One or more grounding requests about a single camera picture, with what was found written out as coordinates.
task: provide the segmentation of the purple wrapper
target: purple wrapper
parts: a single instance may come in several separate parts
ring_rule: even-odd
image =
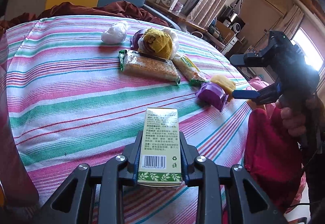
[[[222,108],[228,98],[224,90],[212,82],[203,83],[200,90],[196,92],[195,95],[202,101],[214,106],[220,112],[222,112]]]
[[[131,38],[131,46],[138,50],[139,45],[138,45],[138,40],[144,35],[147,29],[139,30],[137,31]]]

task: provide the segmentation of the white plastic bag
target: white plastic bag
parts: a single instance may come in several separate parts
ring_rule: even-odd
[[[121,43],[125,40],[129,24],[125,21],[114,23],[101,35],[101,40],[106,44]]]
[[[171,28],[163,28],[161,31],[167,33],[170,38],[172,39],[172,53],[169,57],[170,60],[172,60],[175,56],[175,53],[178,51],[179,48],[179,42],[178,42],[178,36],[175,31],[173,31]]]

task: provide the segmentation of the red cloth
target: red cloth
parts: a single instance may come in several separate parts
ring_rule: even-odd
[[[164,20],[153,16],[148,11],[138,8],[127,1],[117,1],[108,4],[104,7],[88,8],[84,6],[76,6],[70,2],[63,2],[60,5],[56,5],[51,9],[43,11],[38,17],[35,14],[24,13],[10,21],[0,22],[0,28],[9,29],[21,23],[36,21],[41,18],[50,18],[54,16],[64,15],[102,15],[113,16],[122,18],[133,18],[139,21],[151,22],[158,25],[168,27],[168,23]]]
[[[20,159],[10,128],[6,94],[8,51],[5,30],[0,29],[0,179],[6,197],[5,204],[26,207],[38,202],[38,192]]]
[[[300,185],[302,156],[280,111],[275,108],[271,118],[262,109],[251,113],[244,167],[284,214]]]

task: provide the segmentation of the bed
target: bed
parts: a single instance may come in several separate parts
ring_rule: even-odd
[[[130,25],[126,40],[104,44],[101,33],[120,20]],[[143,129],[147,107],[176,108],[180,131],[201,155],[224,166],[243,162],[251,112],[245,100],[232,100],[220,113],[196,98],[198,88],[180,72],[177,86],[120,71],[118,52],[130,48],[134,33],[149,27],[162,28],[128,18],[77,15],[43,18],[7,31],[10,122],[40,205],[79,164],[102,164],[121,154]],[[210,44],[177,34],[179,50],[207,78],[223,74],[238,89],[249,86]],[[197,196],[197,188],[184,184],[174,191],[125,188],[125,223],[194,223]]]

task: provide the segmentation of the food packaging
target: food packaging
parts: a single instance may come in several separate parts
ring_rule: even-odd
[[[212,82],[203,83],[200,90],[196,92],[195,95],[202,101],[214,106],[220,112],[222,112],[223,106],[228,98],[224,90]]]
[[[147,29],[142,29],[137,31],[132,37],[131,37],[131,46],[138,50],[139,45],[138,45],[138,41],[139,39],[144,35],[144,33],[146,32]]]
[[[177,109],[147,108],[138,184],[164,188],[179,186],[181,172]]]
[[[157,54],[155,54],[155,51],[152,50],[149,45],[143,40],[143,35],[145,34],[145,32],[148,29],[145,30],[140,30],[138,32],[136,32],[132,38],[132,43],[133,43],[133,47],[138,49],[138,52],[141,53],[145,53],[145,54],[149,54],[155,57],[159,57]],[[169,59],[172,60],[175,53],[178,51],[179,48],[179,42],[178,42],[178,36],[177,33],[173,30],[171,30],[170,28],[164,27],[162,30],[162,32],[168,34],[172,40],[172,50],[170,53],[170,56],[168,58],[163,58],[163,59]]]
[[[178,67],[182,74],[187,78],[190,84],[199,84],[207,82],[204,74],[195,66],[195,64],[183,53],[176,53],[173,63]]]
[[[173,62],[132,50],[119,51],[121,71],[180,83]]]
[[[219,85],[228,96],[228,102],[233,99],[232,92],[236,89],[236,83],[224,75],[214,75],[210,82]]]

